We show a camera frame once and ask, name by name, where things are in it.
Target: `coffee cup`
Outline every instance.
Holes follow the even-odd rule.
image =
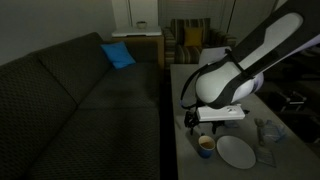
[[[213,138],[207,135],[202,135],[198,139],[199,148],[198,153],[202,158],[209,158],[214,148],[216,147],[216,143]]]

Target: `couch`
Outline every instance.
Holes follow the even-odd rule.
[[[197,64],[203,48],[236,45],[236,37],[210,26],[210,18],[200,19],[172,19],[170,27],[163,28],[165,37],[165,71],[170,70],[171,64]],[[186,34],[197,36],[197,31],[188,31],[192,28],[201,28],[199,43],[186,44]]]
[[[115,69],[93,32],[0,67],[0,179],[160,179],[156,44]]]

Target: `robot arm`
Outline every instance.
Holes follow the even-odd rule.
[[[286,2],[222,60],[201,69],[197,99],[220,109],[258,90],[265,70],[320,42],[318,7],[318,0]]]

